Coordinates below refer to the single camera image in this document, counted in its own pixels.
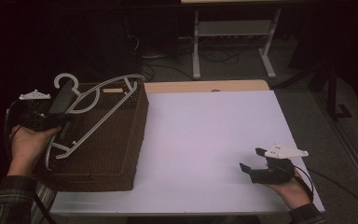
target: wicker basket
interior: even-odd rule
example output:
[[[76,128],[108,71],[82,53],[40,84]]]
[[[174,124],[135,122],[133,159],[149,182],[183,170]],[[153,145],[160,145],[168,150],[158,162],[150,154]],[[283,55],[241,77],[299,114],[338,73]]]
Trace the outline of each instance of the wicker basket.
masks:
[[[81,84],[85,92],[95,85]],[[56,136],[56,143],[71,147],[128,92],[125,83],[104,86],[98,104],[91,111],[76,115],[64,137]],[[87,96],[75,109],[90,105],[95,94]],[[143,84],[68,158],[57,160],[63,151],[52,148],[50,168],[42,159],[36,166],[34,177],[57,191],[116,191],[131,190],[136,173],[139,152],[145,135],[148,101]]]

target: white table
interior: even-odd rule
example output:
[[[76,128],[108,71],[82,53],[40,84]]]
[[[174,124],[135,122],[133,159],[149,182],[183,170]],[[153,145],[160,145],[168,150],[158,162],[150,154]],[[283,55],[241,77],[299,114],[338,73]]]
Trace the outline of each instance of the white table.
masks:
[[[296,146],[273,91],[146,89],[150,105],[134,189],[58,192],[53,214],[246,215],[288,210],[275,192],[252,184],[239,166],[244,162],[267,168],[256,147]],[[301,159],[292,161],[306,169]],[[317,192],[314,203],[324,211]]]

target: hand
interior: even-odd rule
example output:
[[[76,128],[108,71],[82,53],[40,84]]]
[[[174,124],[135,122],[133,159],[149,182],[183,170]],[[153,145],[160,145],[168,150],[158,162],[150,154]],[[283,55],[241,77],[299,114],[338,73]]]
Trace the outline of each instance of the hand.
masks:
[[[14,127],[10,135],[13,159],[7,175],[31,176],[40,155],[46,149],[49,138],[60,130],[61,127],[57,127],[45,132],[34,132],[20,125]]]
[[[301,177],[295,169],[296,176]],[[289,182],[280,185],[266,185],[267,187],[275,190],[283,199],[283,201],[291,209],[298,208],[302,205],[311,203],[310,197],[303,187],[292,178]]]

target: cable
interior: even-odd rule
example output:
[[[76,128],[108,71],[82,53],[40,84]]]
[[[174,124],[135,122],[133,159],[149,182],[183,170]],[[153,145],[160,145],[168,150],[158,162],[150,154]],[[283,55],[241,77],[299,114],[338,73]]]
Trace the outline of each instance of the cable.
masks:
[[[199,39],[199,48],[204,45],[204,43],[210,39],[210,36],[203,36],[202,40],[200,41]],[[190,43],[188,43],[186,46],[180,47],[179,48],[179,55],[184,55],[184,54],[188,54],[188,53],[192,53],[194,50],[194,37],[185,37],[184,39],[189,39],[191,40]]]
[[[175,70],[175,71],[178,71],[178,72],[180,72],[181,74],[183,74],[183,75],[189,77],[191,80],[196,80],[196,79],[194,79],[192,76],[190,76],[189,74],[187,74],[186,72],[184,72],[184,71],[182,71],[182,70],[180,70],[180,69],[174,68],[174,67],[170,67],[170,66],[166,66],[166,65],[159,65],[159,64],[145,64],[145,66],[152,66],[152,67],[154,66],[154,67],[170,68],[170,69],[173,69],[173,70]]]
[[[221,59],[215,55],[213,55],[212,53],[205,53],[204,51],[201,51],[199,53],[199,56],[207,61],[213,62],[213,63],[224,63],[224,64],[236,64],[240,61],[240,52],[229,52],[226,50],[221,50],[221,52],[225,53],[227,55],[227,57],[225,59]],[[231,60],[235,58],[235,61],[233,63],[228,63],[227,61]]]
[[[20,128],[22,127],[23,124],[21,124],[19,126],[19,128],[16,129],[16,131],[14,131],[14,133],[11,135],[11,138],[10,138],[10,144],[13,143],[13,138],[14,138],[14,135],[16,135],[16,133],[20,130]]]
[[[337,181],[335,181],[335,180],[329,178],[328,176],[323,175],[323,174],[321,174],[321,173],[319,173],[319,172],[317,172],[317,171],[315,171],[315,170],[313,170],[313,169],[307,168],[307,170],[309,170],[309,171],[315,173],[316,175],[319,175],[319,176],[323,177],[324,179],[326,179],[326,180],[332,182],[332,183],[335,184],[337,187],[343,189],[344,191],[346,191],[347,193],[349,193],[353,198],[355,198],[355,199],[358,200],[358,196],[357,196],[357,195],[355,195],[353,192],[351,192],[350,190],[348,190],[348,189],[346,189],[345,187],[343,187],[342,185],[340,185]]]
[[[179,53],[186,53],[188,52],[189,50],[192,50],[193,49],[193,46],[194,46],[194,38],[191,37],[191,36],[186,36],[186,37],[182,37],[182,38],[179,38],[179,42],[182,42],[182,43],[179,43]]]
[[[5,150],[7,152],[7,158],[11,161],[11,139],[9,138],[9,133],[11,131],[8,129],[9,120],[10,120],[10,112],[14,105],[16,105],[19,100],[13,101],[10,106],[7,108],[7,112],[5,114],[5,124],[4,124],[4,142],[5,142]]]
[[[136,46],[131,50],[131,53],[134,55],[136,50],[139,47],[139,39],[135,35],[127,35],[127,37],[132,37],[132,38],[134,38],[136,40]]]
[[[144,66],[151,70],[151,74],[150,74],[150,73],[147,73],[144,69],[141,68],[141,73],[142,74],[147,74],[147,75],[150,76],[149,78],[146,79],[145,82],[153,81],[154,80],[154,75],[155,75],[155,70],[149,65],[144,65]]]
[[[297,166],[294,166],[294,165],[292,166],[293,169],[295,169],[295,167],[296,167],[296,168],[299,169],[302,173],[304,173],[304,175],[307,176],[308,180],[310,181],[310,185],[311,185],[311,188],[312,188],[312,189],[310,189],[310,187],[304,182],[304,180],[303,180],[300,176],[293,175],[293,174],[287,172],[287,171],[286,171],[285,169],[283,169],[281,166],[273,166],[273,167],[274,167],[274,168],[277,168],[277,169],[279,169],[279,170],[281,170],[281,171],[283,171],[283,172],[285,172],[285,173],[287,173],[287,174],[289,174],[292,178],[294,178],[294,179],[298,182],[298,184],[300,184],[300,185],[303,187],[303,189],[306,191],[306,193],[308,194],[308,197],[310,198],[310,201],[313,202],[313,195],[314,195],[314,193],[313,193],[313,183],[312,183],[312,180],[310,179],[310,176],[307,175],[304,170],[302,170],[301,168],[299,168],[299,167],[297,167]]]
[[[299,168],[298,166],[294,165],[294,167],[296,167],[298,170],[300,170],[307,177],[307,179],[310,181],[310,185],[312,186],[311,191],[312,191],[312,194],[313,194],[314,187],[313,187],[312,180],[310,179],[310,176],[303,169]]]
[[[42,203],[42,201],[40,200],[39,196],[37,196],[37,194],[34,195],[34,202],[36,203],[36,205],[39,207],[40,212],[42,212],[43,216],[48,220],[48,223],[50,224],[56,224],[55,220],[53,219],[53,217],[50,215],[50,213],[48,212],[48,209],[46,208],[46,206]]]

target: dark floor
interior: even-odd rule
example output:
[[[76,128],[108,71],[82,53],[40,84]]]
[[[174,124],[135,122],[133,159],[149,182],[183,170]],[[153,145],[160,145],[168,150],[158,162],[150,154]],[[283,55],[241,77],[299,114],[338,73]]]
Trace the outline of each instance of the dark floor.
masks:
[[[300,72],[288,68],[296,41],[277,39],[273,41],[268,54],[277,77],[267,78],[257,52],[262,41],[263,39],[232,37],[205,40],[200,58],[201,80],[264,79],[272,86]],[[191,46],[191,39],[183,39],[182,46],[183,54],[177,57],[164,57],[155,49],[149,50],[149,59],[143,59],[143,74],[155,82],[190,81],[191,48],[187,46]],[[339,79],[337,103],[345,105],[352,118],[333,121],[326,113],[326,87],[320,92],[309,91],[307,85],[311,78],[312,75],[302,78],[275,93],[297,146],[306,149],[311,155],[304,162],[324,204],[325,218],[330,223],[358,223],[358,100],[351,86]],[[56,218],[59,223],[68,224],[141,223],[135,222],[139,219],[127,220],[125,217]],[[288,223],[290,220],[287,214],[271,214],[259,218],[262,224]],[[191,223],[197,223],[196,220],[192,219]]]

